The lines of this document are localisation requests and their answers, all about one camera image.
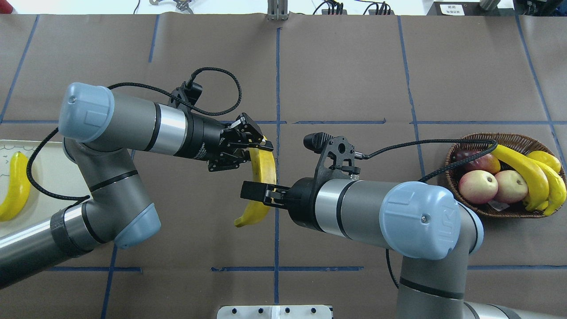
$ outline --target light blue joint cap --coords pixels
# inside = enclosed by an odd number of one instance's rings
[[[136,246],[155,235],[161,227],[158,212],[151,203],[114,238],[114,243],[120,249]]]
[[[69,85],[59,115],[59,131],[81,143],[92,142],[107,129],[114,113],[114,95],[104,86]]]
[[[472,255],[474,253],[476,253],[476,251],[478,249],[480,249],[480,246],[483,244],[484,241],[484,227],[483,227],[483,222],[480,221],[480,218],[478,217],[477,214],[475,214],[475,212],[473,212],[470,208],[466,207],[465,205],[459,203],[459,205],[461,207],[463,207],[467,213],[469,215],[471,215],[472,220],[475,222],[475,228],[476,228],[476,244],[475,247],[471,250],[470,253],[468,253],[469,255]]]
[[[443,259],[459,239],[459,204],[441,186],[398,184],[382,201],[379,219],[386,242],[407,257]]]

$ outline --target white label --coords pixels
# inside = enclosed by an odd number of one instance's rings
[[[496,211],[499,211],[499,212],[510,207],[510,205],[508,205],[508,204],[500,203],[500,202],[497,202],[495,200],[489,201],[488,204],[490,206],[492,206],[492,208],[496,209]]]
[[[464,15],[462,5],[439,5],[441,13],[445,15]]]

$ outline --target robotic arm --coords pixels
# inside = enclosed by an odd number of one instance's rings
[[[311,134],[303,144],[321,154],[313,178],[292,187],[244,182],[240,197],[286,209],[299,226],[402,254],[397,319],[559,318],[463,300],[468,256],[480,248],[484,230],[449,190],[359,180],[354,161],[364,155],[342,136]]]
[[[194,104],[201,91],[184,82],[174,96]],[[0,288],[109,241],[126,249],[160,229],[127,149],[208,161],[209,171],[250,161],[245,148],[273,150],[246,113],[223,124],[174,99],[166,106],[83,83],[67,89],[59,126],[64,151],[78,165],[92,199],[0,238]]]

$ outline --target fruit basket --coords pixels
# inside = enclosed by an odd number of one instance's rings
[[[535,150],[541,150],[547,152],[553,156],[553,152],[550,151],[545,145],[534,140],[531,137],[520,135],[520,134],[513,134],[513,133],[474,133],[470,135],[463,136],[462,139],[494,139],[498,141],[500,145],[507,146],[517,152],[520,152],[524,155],[529,154]],[[453,146],[449,149],[447,156],[445,158],[445,165],[448,165],[452,162],[453,155],[460,149],[466,150],[484,150],[486,149],[486,144],[453,144]],[[505,163],[502,163],[502,170],[511,169]],[[527,211],[522,202],[514,203],[509,205],[504,209],[496,209],[490,204],[481,204],[475,205],[467,202],[465,198],[461,196],[458,190],[459,179],[463,175],[463,172],[459,169],[457,170],[450,170],[445,172],[445,182],[447,183],[447,188],[455,195],[455,198],[463,203],[468,208],[472,209],[479,215],[489,216],[489,217],[496,217],[496,218],[541,218],[545,217],[543,215],[543,211],[535,210],[532,212]],[[559,176],[563,179],[563,181],[567,184],[567,179],[565,178],[565,168],[561,167],[559,172]]]

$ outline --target red apple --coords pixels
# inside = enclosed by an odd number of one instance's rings
[[[480,153],[478,150],[458,150],[453,156],[454,161],[460,161],[467,157]],[[500,171],[500,161],[494,155],[488,153],[485,156],[479,157],[474,161],[463,165],[465,171],[483,170],[491,174],[496,174]]]
[[[459,192],[472,204],[486,204],[498,192],[498,182],[496,177],[487,171],[470,171],[461,177]]]
[[[519,202],[528,194],[528,185],[517,171],[501,171],[494,177],[498,181],[498,192],[494,197],[497,202],[506,204]]]

